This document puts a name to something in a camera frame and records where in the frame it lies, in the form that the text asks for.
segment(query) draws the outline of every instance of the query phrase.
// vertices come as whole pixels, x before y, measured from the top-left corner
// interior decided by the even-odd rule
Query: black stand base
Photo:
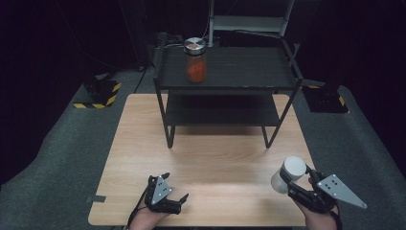
[[[91,84],[84,83],[90,99],[74,102],[75,108],[105,108],[116,100],[121,84],[115,80],[97,80]]]
[[[311,112],[318,113],[348,113],[344,100],[335,91],[326,93],[325,90],[319,87],[304,86],[302,88],[305,100]]]

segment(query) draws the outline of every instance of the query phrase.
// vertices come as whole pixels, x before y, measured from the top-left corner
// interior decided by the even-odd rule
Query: table top
[[[282,113],[288,97],[274,100]],[[179,126],[174,142],[168,149],[156,95],[128,96],[96,193],[105,201],[93,202],[89,222],[125,225],[148,177],[170,173],[168,199],[190,195],[181,214],[160,226],[305,226],[294,202],[270,183],[288,156],[314,168],[293,107],[270,149],[260,127]],[[298,185],[310,190],[305,177]]]
[[[208,48],[207,77],[200,83],[192,83],[186,77],[186,61],[183,48],[167,48],[157,77],[163,89],[173,88],[274,88],[293,89],[297,83],[286,56],[279,47],[215,47]]]

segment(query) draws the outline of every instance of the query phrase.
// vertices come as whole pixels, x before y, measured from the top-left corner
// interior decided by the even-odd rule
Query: orange contents
[[[206,78],[206,62],[198,61],[188,67],[188,79],[192,82],[201,82]]]

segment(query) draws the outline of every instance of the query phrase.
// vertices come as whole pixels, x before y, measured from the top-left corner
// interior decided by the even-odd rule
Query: shelf top tier
[[[155,78],[161,89],[293,89],[294,77],[280,48],[208,48],[207,77],[200,83],[188,81],[183,48],[166,48]]]

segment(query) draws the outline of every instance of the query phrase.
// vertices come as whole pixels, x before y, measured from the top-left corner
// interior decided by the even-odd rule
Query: silver metal bracket
[[[329,196],[345,201],[349,204],[366,209],[368,206],[364,203],[337,175],[333,174],[317,183],[317,187],[326,192]]]
[[[172,192],[172,188],[167,184],[162,175],[158,176],[155,191],[152,197],[152,204],[156,204],[161,199],[167,197]]]

